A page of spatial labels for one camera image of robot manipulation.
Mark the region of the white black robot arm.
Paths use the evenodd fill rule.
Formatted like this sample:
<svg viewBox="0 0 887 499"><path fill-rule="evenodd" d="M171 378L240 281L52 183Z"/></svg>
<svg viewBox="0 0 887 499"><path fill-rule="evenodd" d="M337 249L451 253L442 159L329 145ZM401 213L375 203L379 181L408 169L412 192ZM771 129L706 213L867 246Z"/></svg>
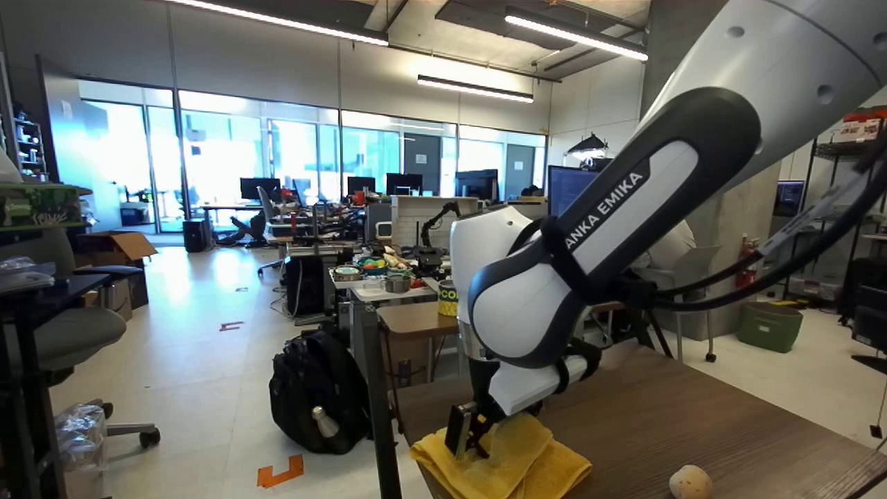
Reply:
<svg viewBox="0 0 887 499"><path fill-rule="evenodd" d="M585 307L688 312L632 271L688 253L673 231L710 196L813 141L887 80L887 0L725 0L639 129L556 217L498 209L451 226L449 257L474 402L449 453L598 368Z"/></svg>

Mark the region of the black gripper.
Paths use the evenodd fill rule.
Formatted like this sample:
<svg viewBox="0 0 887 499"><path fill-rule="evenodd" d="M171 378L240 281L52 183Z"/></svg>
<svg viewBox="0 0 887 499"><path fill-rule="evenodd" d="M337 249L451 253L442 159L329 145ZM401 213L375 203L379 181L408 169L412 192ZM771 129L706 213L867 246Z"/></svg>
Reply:
<svg viewBox="0 0 887 499"><path fill-rule="evenodd" d="M501 407L490 397L490 378L495 371L495 360L467 360L474 402L462 402L449 410L442 443L451 456L460 456L467 446L479 457L490 457L481 439L503 420Z"/></svg>

